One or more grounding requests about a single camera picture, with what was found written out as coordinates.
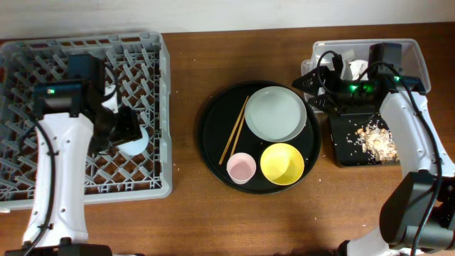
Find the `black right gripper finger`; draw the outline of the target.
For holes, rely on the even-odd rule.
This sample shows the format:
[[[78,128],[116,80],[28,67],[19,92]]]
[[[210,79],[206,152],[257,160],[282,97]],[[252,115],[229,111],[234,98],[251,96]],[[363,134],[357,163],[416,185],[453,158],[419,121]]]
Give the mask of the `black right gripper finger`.
[[[314,68],[307,74],[295,79],[291,86],[310,95],[317,95],[321,87],[320,81],[329,73],[327,66]]]
[[[330,95],[318,95],[308,99],[308,103],[326,114],[341,114],[341,109]]]

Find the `blue plastic cup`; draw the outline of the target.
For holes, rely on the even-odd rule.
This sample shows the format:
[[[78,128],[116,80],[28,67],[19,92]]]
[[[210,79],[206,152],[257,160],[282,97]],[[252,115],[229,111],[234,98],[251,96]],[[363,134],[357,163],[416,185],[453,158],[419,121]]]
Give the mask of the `blue plastic cup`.
[[[140,130],[141,138],[117,145],[118,150],[129,156],[136,156],[138,154],[141,154],[148,146],[149,135],[144,127],[141,127]]]

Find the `rice and peanut shell scraps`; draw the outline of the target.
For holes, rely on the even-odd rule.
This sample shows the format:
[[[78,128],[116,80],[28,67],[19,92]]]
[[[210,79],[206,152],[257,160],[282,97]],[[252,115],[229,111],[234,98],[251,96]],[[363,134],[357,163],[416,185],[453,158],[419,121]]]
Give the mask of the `rice and peanut shell scraps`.
[[[392,132],[381,126],[379,121],[369,121],[361,126],[355,125],[353,132],[346,136],[348,146],[354,146],[354,152],[367,156],[368,163],[398,164],[400,162]]]

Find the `yellow bowl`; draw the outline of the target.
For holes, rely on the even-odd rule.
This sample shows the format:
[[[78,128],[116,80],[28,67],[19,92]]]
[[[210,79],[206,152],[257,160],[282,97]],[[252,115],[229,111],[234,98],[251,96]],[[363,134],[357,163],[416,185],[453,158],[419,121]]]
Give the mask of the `yellow bowl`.
[[[260,168],[271,183],[288,186],[303,176],[305,163],[297,148],[290,144],[276,143],[262,152]]]

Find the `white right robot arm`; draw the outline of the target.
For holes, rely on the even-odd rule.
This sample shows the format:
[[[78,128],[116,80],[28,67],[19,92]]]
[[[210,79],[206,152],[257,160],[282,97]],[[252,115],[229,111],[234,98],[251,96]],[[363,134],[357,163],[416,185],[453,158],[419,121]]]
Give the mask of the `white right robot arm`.
[[[454,249],[454,162],[427,106],[429,75],[412,39],[320,41],[292,85],[317,110],[352,130],[350,117],[379,116],[391,133],[402,181],[379,226],[347,240],[338,255],[421,255]]]

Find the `grey plastic dishwasher rack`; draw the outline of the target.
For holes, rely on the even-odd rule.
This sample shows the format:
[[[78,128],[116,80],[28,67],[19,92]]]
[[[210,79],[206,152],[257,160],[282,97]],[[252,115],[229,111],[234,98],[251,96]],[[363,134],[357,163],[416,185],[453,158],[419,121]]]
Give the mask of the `grey plastic dishwasher rack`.
[[[89,53],[106,66],[106,87],[118,87],[120,105],[136,111],[147,131],[137,155],[118,149],[91,154],[85,166],[85,202],[165,198],[172,190],[169,98],[170,55],[156,32],[11,41],[1,46],[1,211],[29,209],[36,188],[38,145],[28,113],[42,82],[66,77],[68,57]]]

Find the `crumpled white tissue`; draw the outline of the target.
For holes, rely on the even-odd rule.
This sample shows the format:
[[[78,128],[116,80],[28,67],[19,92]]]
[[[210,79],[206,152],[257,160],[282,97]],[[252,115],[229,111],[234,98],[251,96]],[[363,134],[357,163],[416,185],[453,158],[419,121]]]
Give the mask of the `crumpled white tissue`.
[[[350,71],[352,73],[353,80],[357,80],[359,76],[366,70],[368,67],[367,60],[353,60],[349,62]]]

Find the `clear plastic bin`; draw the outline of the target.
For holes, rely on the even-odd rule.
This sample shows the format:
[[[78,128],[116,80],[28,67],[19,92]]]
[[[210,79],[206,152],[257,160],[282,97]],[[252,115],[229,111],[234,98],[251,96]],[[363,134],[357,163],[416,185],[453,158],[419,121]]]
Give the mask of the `clear plastic bin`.
[[[429,73],[424,61],[424,56],[422,55],[418,43],[410,38],[317,41],[313,45],[311,59],[305,60],[301,64],[301,76],[307,74],[314,68],[327,66],[329,73],[325,75],[324,78],[340,78],[333,67],[333,58],[337,54],[353,49],[355,52],[355,60],[368,61],[370,47],[379,43],[400,44],[402,46],[402,58],[400,67],[397,71],[403,75],[418,77],[422,81],[425,90],[427,92],[431,90]],[[322,95],[324,92],[324,89],[320,87],[317,95],[310,95],[304,92],[304,98],[308,100],[311,97]]]

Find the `rectangular black tray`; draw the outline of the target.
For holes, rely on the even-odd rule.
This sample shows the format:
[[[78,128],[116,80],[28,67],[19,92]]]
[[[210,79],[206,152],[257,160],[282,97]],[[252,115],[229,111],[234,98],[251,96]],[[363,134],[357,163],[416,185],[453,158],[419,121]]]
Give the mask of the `rectangular black tray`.
[[[381,126],[388,129],[387,124],[379,114],[342,114],[341,116],[330,116],[328,122],[331,127],[331,138],[334,145],[335,159],[339,166],[369,166],[369,165],[398,165],[398,164],[372,164],[368,163],[367,156],[354,152],[354,146],[348,146],[346,136],[355,129],[355,125],[361,126],[369,121],[379,121]]]

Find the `grey-white plate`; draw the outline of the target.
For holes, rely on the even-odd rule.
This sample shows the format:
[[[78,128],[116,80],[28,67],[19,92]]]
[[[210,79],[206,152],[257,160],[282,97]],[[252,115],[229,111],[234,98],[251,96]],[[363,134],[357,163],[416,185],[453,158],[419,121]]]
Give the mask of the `grey-white plate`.
[[[264,87],[249,98],[245,121],[251,132],[268,142],[287,142],[306,126],[304,101],[294,91],[280,86]]]

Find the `wooden chopstick right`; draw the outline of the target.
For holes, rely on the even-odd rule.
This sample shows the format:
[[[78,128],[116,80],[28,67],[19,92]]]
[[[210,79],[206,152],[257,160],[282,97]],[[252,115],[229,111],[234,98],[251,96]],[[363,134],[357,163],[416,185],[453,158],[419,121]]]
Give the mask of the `wooden chopstick right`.
[[[240,124],[239,124],[238,130],[237,130],[237,134],[235,135],[235,140],[234,140],[231,152],[230,152],[230,156],[233,156],[233,154],[235,153],[244,122],[245,122],[245,113],[243,113],[242,118],[240,120]]]

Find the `wooden chopstick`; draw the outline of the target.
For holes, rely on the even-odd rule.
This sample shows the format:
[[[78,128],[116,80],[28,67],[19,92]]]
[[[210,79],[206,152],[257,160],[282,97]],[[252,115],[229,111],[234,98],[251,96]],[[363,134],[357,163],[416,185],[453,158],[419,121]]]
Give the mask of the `wooden chopstick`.
[[[235,153],[244,122],[245,122],[245,113],[243,113],[242,118],[240,120],[240,124],[239,124],[238,130],[237,130],[237,134],[235,135],[235,140],[234,140],[231,152],[230,152],[230,156],[233,156],[233,154]]]
[[[219,165],[221,165],[221,164],[223,163],[223,160],[224,160],[224,158],[225,158],[225,155],[227,154],[227,151],[228,151],[228,149],[229,149],[229,147],[230,147],[230,143],[231,143],[231,141],[232,141],[232,138],[234,137],[234,134],[235,134],[235,132],[236,132],[236,130],[237,130],[237,127],[239,126],[239,123],[240,123],[240,121],[241,121],[241,119],[242,119],[242,115],[243,115],[243,112],[245,111],[245,107],[246,107],[246,104],[247,104],[248,99],[249,99],[249,96],[246,97],[246,99],[245,99],[245,101],[244,101],[244,103],[243,103],[243,106],[242,106],[242,108],[241,108],[241,110],[240,110],[240,112],[239,112],[239,115],[237,116],[237,119],[236,119],[236,121],[235,121],[235,124],[234,124],[234,126],[233,126],[233,128],[232,128],[232,130],[231,130],[230,136],[228,137],[227,143],[226,143],[226,145],[225,145],[225,148],[223,149],[223,153],[222,153],[222,155],[221,155],[221,157],[220,157],[220,160],[219,160],[219,162],[218,162]]]

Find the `round black tray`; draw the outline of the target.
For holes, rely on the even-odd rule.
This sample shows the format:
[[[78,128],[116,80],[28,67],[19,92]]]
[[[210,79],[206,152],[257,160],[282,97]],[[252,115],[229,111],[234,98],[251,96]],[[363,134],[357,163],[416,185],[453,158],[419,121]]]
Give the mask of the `round black tray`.
[[[257,164],[254,176],[245,184],[236,184],[228,175],[227,163],[219,164],[246,98],[262,88],[277,85],[276,82],[267,80],[251,80],[234,84],[213,96],[200,115],[197,131],[200,155],[216,178],[243,193],[271,194],[291,188],[290,185],[274,184],[262,174],[260,157],[262,152],[272,143],[255,136],[246,124],[242,126],[235,151],[247,153],[253,157]],[[304,158],[305,167],[300,180],[303,180],[314,167],[319,157],[322,142],[319,121],[314,111],[309,109],[309,104],[305,104],[305,107],[307,121],[303,131],[287,142],[298,149]]]

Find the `pink plastic cup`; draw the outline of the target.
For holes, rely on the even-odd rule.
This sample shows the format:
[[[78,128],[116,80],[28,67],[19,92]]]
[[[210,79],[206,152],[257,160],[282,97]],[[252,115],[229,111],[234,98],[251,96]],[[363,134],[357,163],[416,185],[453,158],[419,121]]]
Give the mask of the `pink plastic cup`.
[[[232,181],[242,185],[247,183],[257,170],[256,161],[246,153],[233,154],[227,161],[227,173]]]

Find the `wooden chopstick left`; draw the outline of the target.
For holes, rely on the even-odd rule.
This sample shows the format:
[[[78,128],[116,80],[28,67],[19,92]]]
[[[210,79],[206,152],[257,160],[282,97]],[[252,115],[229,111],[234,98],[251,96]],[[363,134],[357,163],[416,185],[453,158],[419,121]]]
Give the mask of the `wooden chopstick left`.
[[[228,151],[228,149],[229,149],[229,147],[230,147],[230,143],[231,143],[231,141],[232,141],[232,138],[234,137],[234,134],[235,134],[235,132],[236,132],[236,130],[237,130],[237,127],[239,126],[239,123],[240,123],[240,121],[241,121],[241,119],[242,119],[242,115],[243,115],[243,112],[245,111],[245,107],[246,107],[246,104],[247,104],[248,99],[249,99],[249,96],[246,97],[246,99],[245,99],[245,101],[244,101],[244,103],[243,103],[243,106],[242,106],[242,108],[241,108],[241,110],[240,110],[240,112],[239,112],[239,115],[237,116],[237,119],[236,119],[236,121],[235,121],[235,124],[234,124],[234,126],[233,126],[233,128],[232,128],[232,130],[231,130],[230,136],[228,137],[227,143],[226,143],[226,145],[225,145],[225,148],[223,149],[223,153],[222,153],[222,155],[221,155],[221,157],[220,157],[220,160],[219,160],[219,162],[218,162],[219,165],[221,165],[221,164],[223,163],[223,160],[224,160],[224,158],[225,158],[225,155],[227,154],[227,151]]]

